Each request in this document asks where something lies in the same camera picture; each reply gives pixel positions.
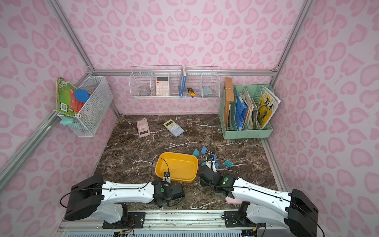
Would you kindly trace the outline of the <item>white calculator in shelf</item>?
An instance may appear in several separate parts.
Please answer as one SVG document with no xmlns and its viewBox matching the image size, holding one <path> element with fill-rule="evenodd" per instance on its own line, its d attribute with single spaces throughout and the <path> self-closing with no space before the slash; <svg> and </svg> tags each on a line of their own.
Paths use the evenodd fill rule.
<svg viewBox="0 0 379 237">
<path fill-rule="evenodd" d="M 158 76 L 156 77 L 156 96 L 169 96 L 169 77 Z"/>
</svg>

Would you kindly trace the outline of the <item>blue binder clip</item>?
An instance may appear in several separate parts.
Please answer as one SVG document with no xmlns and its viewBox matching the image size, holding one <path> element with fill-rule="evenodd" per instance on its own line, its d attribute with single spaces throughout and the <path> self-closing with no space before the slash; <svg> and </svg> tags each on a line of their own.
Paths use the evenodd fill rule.
<svg viewBox="0 0 379 237">
<path fill-rule="evenodd" d="M 200 154 L 205 155 L 207 152 L 207 148 L 205 146 L 202 147 Z"/>
<path fill-rule="evenodd" d="M 217 163 L 216 155 L 209 155 L 207 157 L 206 165 L 212 170 L 217 170 L 219 168 L 219 164 Z"/>
</svg>

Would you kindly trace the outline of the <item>blue round lid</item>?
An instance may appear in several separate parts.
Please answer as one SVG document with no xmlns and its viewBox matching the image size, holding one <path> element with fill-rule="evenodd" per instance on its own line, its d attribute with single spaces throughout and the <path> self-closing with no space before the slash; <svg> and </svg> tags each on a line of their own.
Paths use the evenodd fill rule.
<svg viewBox="0 0 379 237">
<path fill-rule="evenodd" d="M 84 90 L 84 89 L 77 89 L 75 92 L 74 92 L 74 96 L 75 96 L 75 99 L 79 102 L 82 102 L 82 103 L 85 103 L 88 101 L 88 99 L 90 98 L 90 94 L 88 91 Z"/>
</svg>

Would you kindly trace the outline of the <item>yellow magazine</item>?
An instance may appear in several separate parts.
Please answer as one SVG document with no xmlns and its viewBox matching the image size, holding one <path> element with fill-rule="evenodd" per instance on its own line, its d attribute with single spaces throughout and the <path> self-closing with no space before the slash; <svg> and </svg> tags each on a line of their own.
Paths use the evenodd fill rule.
<svg viewBox="0 0 379 237">
<path fill-rule="evenodd" d="M 269 123 L 280 103 L 281 100 L 269 88 L 260 86 L 258 121 L 261 129 Z"/>
</svg>

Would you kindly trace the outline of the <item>yellow plastic storage box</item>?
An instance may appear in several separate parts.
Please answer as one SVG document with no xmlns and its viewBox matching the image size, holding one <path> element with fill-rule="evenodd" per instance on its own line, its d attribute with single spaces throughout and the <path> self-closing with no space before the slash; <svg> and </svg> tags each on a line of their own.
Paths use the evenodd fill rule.
<svg viewBox="0 0 379 237">
<path fill-rule="evenodd" d="M 193 155 L 165 152 L 160 155 L 155 167 L 155 174 L 163 178 L 165 172 L 171 174 L 171 181 L 191 183 L 198 170 L 198 159 Z"/>
</svg>

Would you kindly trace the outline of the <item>blue book in shelf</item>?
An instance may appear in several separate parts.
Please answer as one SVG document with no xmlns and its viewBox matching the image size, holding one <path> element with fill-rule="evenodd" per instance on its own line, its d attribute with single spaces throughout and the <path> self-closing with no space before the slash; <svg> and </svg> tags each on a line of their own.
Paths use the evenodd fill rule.
<svg viewBox="0 0 379 237">
<path fill-rule="evenodd" d="M 181 75 L 180 75 L 180 80 L 179 80 L 179 85 L 178 85 L 178 92 L 179 92 L 180 98 L 183 98 L 185 96 L 186 80 L 187 80 L 186 67 L 185 65 L 182 65 Z"/>
</svg>

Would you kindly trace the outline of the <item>light blue cup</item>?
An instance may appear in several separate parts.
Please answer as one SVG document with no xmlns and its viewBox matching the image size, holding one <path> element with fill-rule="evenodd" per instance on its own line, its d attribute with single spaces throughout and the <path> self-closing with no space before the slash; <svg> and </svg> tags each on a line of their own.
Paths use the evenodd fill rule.
<svg viewBox="0 0 379 237">
<path fill-rule="evenodd" d="M 210 87 L 208 87 L 208 86 L 203 87 L 202 96 L 205 97 L 205 96 L 210 96 L 212 94 L 213 94 L 213 90 Z"/>
</svg>

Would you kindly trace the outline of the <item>yellow black toy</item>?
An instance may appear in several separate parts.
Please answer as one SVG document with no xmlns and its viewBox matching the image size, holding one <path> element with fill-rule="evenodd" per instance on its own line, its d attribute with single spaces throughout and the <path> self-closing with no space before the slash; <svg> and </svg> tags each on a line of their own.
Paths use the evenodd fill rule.
<svg viewBox="0 0 379 237">
<path fill-rule="evenodd" d="M 196 97 L 196 94 L 195 94 L 194 90 L 193 90 L 191 87 L 187 88 L 187 91 L 188 91 L 189 95 L 190 95 L 192 98 L 195 98 L 195 97 Z"/>
</svg>

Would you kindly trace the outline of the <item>brown clipboard folder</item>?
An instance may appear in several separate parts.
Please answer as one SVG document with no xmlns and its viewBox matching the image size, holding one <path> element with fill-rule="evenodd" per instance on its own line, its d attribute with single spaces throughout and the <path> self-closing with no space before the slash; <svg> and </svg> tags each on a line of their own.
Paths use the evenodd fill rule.
<svg viewBox="0 0 379 237">
<path fill-rule="evenodd" d="M 235 100 L 234 89 L 233 89 L 233 79 L 230 77 L 225 78 L 225 109 L 224 109 L 224 123 L 225 128 L 228 130 L 229 115 L 231 103 Z"/>
</svg>

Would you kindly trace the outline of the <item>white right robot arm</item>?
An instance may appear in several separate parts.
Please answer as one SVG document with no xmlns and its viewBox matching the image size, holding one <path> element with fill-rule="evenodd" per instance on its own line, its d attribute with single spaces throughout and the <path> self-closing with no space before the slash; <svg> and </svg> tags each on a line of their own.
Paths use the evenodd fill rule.
<svg viewBox="0 0 379 237">
<path fill-rule="evenodd" d="M 320 230 L 319 210 L 300 190 L 289 193 L 263 188 L 207 166 L 202 166 L 197 175 L 203 187 L 210 187 L 222 197 L 241 200 L 239 216 L 244 222 L 281 226 L 296 237 L 315 237 Z"/>
</svg>

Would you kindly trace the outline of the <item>blue yellow calculator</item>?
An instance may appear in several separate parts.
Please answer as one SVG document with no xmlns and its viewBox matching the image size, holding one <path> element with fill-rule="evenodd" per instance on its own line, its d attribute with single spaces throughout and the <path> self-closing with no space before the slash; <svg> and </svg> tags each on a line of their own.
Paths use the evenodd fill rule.
<svg viewBox="0 0 379 237">
<path fill-rule="evenodd" d="M 177 124 L 175 123 L 172 119 L 168 120 L 165 122 L 164 127 L 168 129 L 175 137 L 180 136 L 183 134 L 185 131 Z"/>
</svg>

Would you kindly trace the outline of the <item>aluminium front rail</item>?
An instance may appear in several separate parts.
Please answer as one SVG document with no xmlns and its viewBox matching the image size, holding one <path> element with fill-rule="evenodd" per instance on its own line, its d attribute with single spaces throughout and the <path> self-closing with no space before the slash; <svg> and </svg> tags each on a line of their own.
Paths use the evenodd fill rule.
<svg viewBox="0 0 379 237">
<path fill-rule="evenodd" d="M 268 221 L 245 227 L 236 210 L 144 210 L 132 211 L 124 227 L 109 229 L 94 218 L 63 221 L 57 237 L 290 237 L 291 232 Z"/>
</svg>

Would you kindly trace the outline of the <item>pink calculator on table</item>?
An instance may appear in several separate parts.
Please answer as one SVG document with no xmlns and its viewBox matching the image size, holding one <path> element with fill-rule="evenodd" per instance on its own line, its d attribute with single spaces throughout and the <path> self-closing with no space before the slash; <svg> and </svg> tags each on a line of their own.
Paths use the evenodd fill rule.
<svg viewBox="0 0 379 237">
<path fill-rule="evenodd" d="M 151 135 L 148 120 L 146 118 L 137 121 L 136 124 L 138 129 L 138 135 L 140 138 Z"/>
</svg>

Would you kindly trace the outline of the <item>blue folder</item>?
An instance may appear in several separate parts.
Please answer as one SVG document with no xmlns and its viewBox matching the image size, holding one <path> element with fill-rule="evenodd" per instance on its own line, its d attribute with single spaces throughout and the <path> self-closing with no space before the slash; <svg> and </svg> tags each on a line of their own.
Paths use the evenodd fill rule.
<svg viewBox="0 0 379 237">
<path fill-rule="evenodd" d="M 236 100 L 235 123 L 237 130 L 239 131 L 243 129 L 247 109 L 248 107 L 246 103 L 244 102 L 242 96 L 238 93 Z"/>
</svg>

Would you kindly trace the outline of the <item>teal binder clip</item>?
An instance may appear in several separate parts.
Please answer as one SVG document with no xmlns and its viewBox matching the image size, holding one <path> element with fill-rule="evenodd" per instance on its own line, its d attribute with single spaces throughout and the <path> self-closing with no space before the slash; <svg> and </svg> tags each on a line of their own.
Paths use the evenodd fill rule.
<svg viewBox="0 0 379 237">
<path fill-rule="evenodd" d="M 228 160 L 225 160 L 224 165 L 229 167 L 229 168 L 232 168 L 234 164 Z"/>
<path fill-rule="evenodd" d="M 195 156 L 195 157 L 197 157 L 198 154 L 199 154 L 199 150 L 195 149 L 192 155 Z"/>
</svg>

